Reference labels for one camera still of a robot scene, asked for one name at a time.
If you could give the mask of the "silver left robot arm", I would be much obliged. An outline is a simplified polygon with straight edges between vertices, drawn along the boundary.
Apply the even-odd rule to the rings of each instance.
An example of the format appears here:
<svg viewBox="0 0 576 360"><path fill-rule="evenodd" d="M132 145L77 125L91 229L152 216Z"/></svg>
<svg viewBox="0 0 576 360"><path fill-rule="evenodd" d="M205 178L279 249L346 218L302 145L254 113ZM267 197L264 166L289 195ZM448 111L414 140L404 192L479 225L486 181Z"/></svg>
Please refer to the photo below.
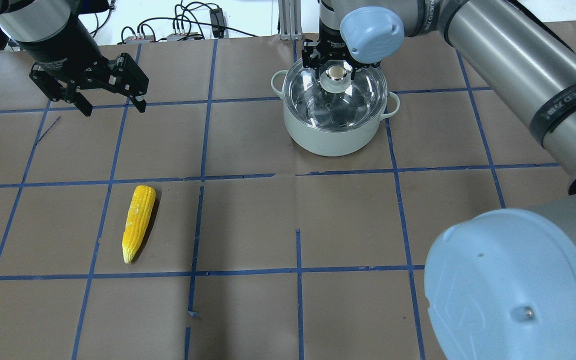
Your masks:
<svg viewBox="0 0 576 360"><path fill-rule="evenodd" d="M146 73L128 53L104 57L68 1L0 0L0 28L32 57L29 78L48 100L90 116L93 105L82 91L103 89L146 111Z"/></svg>

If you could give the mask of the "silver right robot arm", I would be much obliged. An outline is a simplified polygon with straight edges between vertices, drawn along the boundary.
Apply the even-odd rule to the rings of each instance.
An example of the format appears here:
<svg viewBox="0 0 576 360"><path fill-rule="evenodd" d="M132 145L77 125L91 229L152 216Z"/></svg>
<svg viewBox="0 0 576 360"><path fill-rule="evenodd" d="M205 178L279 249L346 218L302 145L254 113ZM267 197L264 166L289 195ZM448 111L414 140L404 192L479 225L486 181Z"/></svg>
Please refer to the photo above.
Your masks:
<svg viewBox="0 0 576 360"><path fill-rule="evenodd" d="M567 191L562 167L438 33L407 39L382 70L401 107L373 141L343 157L295 146L305 360L443 360L423 285L436 237Z"/></svg>

